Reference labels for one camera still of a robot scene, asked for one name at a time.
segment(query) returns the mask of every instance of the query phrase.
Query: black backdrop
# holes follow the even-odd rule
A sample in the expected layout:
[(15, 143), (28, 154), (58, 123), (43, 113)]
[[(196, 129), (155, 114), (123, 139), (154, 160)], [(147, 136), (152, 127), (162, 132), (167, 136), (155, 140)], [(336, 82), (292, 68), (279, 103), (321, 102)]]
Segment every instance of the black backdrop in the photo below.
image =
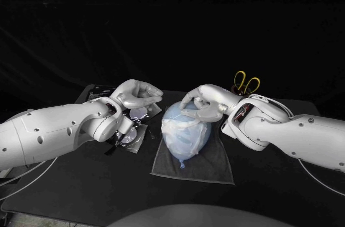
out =
[(129, 78), (168, 90), (230, 89), (246, 70), (262, 79), (259, 94), (310, 100), (345, 119), (345, 7), (331, 0), (0, 0), (0, 7), (2, 110), (73, 103), (87, 84)]

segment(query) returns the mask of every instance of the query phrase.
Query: clear plastic bag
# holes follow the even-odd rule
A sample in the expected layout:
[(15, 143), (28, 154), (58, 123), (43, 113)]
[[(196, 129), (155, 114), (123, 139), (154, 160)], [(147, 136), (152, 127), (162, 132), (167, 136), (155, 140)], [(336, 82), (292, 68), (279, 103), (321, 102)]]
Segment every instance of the clear plastic bag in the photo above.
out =
[[(180, 109), (181, 102), (175, 103), (162, 119), (162, 134), (172, 155), (180, 159), (181, 168), (185, 168), (184, 161), (191, 159), (207, 144), (211, 134), (211, 123), (203, 122), (184, 116)], [(185, 107), (198, 110), (190, 102)]]

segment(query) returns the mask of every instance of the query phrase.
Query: wrapped object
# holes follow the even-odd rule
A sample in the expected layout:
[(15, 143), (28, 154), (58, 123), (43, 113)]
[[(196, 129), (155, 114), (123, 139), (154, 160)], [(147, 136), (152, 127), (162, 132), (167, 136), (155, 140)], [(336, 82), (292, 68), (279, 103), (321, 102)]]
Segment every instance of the wrapped object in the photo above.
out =
[[(193, 117), (184, 116), (180, 109), (181, 102), (175, 103), (162, 119), (162, 134), (172, 155), (185, 168), (184, 161), (191, 159), (207, 144), (211, 134), (211, 123), (203, 122)], [(185, 107), (198, 110), (196, 104), (190, 102)]]

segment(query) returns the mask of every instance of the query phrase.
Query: cloth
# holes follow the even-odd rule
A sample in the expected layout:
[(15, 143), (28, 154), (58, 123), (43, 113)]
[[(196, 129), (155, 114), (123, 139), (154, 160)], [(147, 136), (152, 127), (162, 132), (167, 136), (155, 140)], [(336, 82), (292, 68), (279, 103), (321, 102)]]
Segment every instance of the cloth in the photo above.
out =
[(180, 160), (171, 154), (162, 138), (152, 175), (181, 180), (235, 185), (232, 165), (220, 139), (220, 126), (223, 120), (213, 123), (209, 142), (201, 149), (200, 154), (185, 161), (184, 169), (181, 168)]

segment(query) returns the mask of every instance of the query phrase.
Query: table surface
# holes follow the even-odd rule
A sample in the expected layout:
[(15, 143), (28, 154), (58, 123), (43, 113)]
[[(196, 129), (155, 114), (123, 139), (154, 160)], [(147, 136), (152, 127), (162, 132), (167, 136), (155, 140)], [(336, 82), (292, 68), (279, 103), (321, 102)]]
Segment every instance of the table surface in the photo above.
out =
[[(165, 110), (185, 92), (165, 91), (160, 104)], [(311, 102), (281, 100), (295, 115), (318, 115)], [(206, 204), (242, 209), (295, 226), (341, 226), (345, 223), (345, 198), (331, 192), (307, 174), (300, 161), (275, 145), (262, 151), (249, 149), (237, 139), (222, 134), (233, 167), (236, 186), (175, 180), (151, 175), (161, 144), (164, 112), (148, 122), (155, 135), (147, 135), (139, 153), (110, 144), (86, 143), (61, 156), (41, 179), (5, 202), (8, 212), (108, 226), (125, 216), (158, 206)], [(48, 167), (48, 161), (17, 186), (22, 188)], [(343, 173), (308, 164), (320, 176), (344, 180)]]

